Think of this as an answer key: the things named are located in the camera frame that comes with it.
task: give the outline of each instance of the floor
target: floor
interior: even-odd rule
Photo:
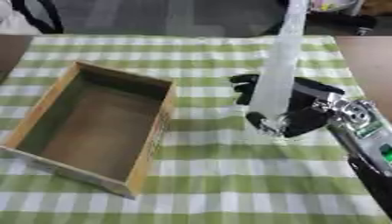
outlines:
[[[276,0],[53,0],[66,32],[252,37],[284,16]],[[28,1],[39,18],[38,3]],[[352,35],[338,25],[310,24],[307,34]],[[392,35],[392,17],[380,17],[370,35]]]

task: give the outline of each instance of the gingham tablecloth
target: gingham tablecloth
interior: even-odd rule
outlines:
[[[171,77],[178,100],[136,200],[0,154],[0,223],[389,223],[320,129],[251,143],[228,83],[258,73],[272,38],[44,36],[0,87],[1,138],[74,60]],[[331,37],[304,40],[297,76],[361,97]]]

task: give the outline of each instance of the cardboard bottom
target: cardboard bottom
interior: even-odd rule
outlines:
[[[88,85],[40,156],[124,181],[160,103],[139,94]]]

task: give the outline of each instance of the open wooden tray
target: open wooden tray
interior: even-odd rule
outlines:
[[[136,196],[174,97],[170,81],[76,62],[3,148],[70,178]]]

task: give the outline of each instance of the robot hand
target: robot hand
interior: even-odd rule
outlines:
[[[258,77],[258,74],[242,74],[230,78],[234,84],[234,91],[241,93],[237,104],[249,104]],[[313,105],[316,100],[326,98],[330,93],[343,95],[345,92],[314,80],[295,78],[290,104],[285,114],[289,125],[285,128],[283,135],[296,137],[325,126],[332,114],[328,111],[316,110]],[[258,129],[260,129],[260,119],[262,118],[262,115],[255,112],[247,114],[247,119]]]
[[[241,93],[237,104],[248,105],[259,75],[243,74],[230,78],[234,91]],[[288,125],[283,135],[295,137],[326,126],[348,154],[347,162],[364,186],[392,219],[392,128],[382,124],[378,109],[363,101],[340,101],[328,109],[330,96],[341,96],[344,91],[314,80],[295,78],[290,105],[285,114]],[[260,128],[262,115],[247,114],[247,119]]]

